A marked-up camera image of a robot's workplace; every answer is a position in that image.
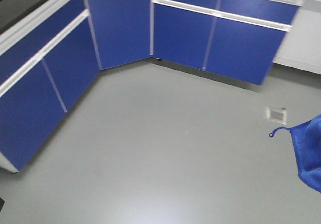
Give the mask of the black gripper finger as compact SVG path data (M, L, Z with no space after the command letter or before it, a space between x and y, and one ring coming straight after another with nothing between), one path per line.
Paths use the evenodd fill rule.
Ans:
M5 204L5 201L2 198L0 198L0 211L2 210L4 204Z

